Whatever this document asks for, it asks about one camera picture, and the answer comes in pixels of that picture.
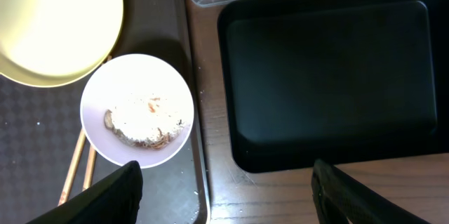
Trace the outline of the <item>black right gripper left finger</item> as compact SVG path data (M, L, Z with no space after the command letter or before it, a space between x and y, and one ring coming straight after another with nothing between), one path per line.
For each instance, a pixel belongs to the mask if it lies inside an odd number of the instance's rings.
M135 224L142 186L140 165L137 161L128 162L29 224Z

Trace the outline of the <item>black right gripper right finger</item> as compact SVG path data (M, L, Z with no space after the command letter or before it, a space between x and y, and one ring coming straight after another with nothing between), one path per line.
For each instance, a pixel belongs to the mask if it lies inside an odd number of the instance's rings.
M427 224L320 159L314 163L311 188L320 224Z

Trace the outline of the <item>pink bowl with food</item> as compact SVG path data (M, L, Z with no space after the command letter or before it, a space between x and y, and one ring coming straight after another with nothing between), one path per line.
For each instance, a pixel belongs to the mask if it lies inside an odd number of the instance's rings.
M180 135L163 149L132 147L105 127L106 110L133 95L165 98L185 120ZM128 54L106 62L91 76L82 93L80 115L83 131L100 155L119 166L137 161L147 169L171 159L187 142L194 122L194 101L182 75L166 61Z

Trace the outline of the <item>food scraps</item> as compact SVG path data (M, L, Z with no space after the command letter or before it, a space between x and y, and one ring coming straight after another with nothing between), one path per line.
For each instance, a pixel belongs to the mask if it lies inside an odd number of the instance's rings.
M104 124L127 145L160 150L180 135L185 120L165 98L133 95L108 108Z

